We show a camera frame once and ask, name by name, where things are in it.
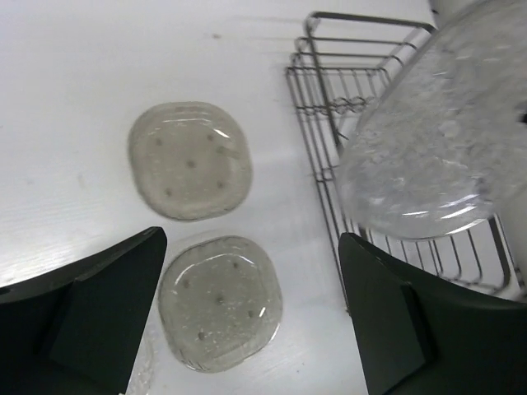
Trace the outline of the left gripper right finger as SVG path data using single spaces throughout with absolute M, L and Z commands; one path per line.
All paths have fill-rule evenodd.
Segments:
M 523 394 L 526 306 L 445 281 L 351 233 L 338 242 L 371 394 Z

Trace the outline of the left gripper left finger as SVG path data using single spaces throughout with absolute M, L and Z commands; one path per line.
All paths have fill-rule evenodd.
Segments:
M 124 394 L 167 247 L 161 227 L 1 288 L 3 394 Z

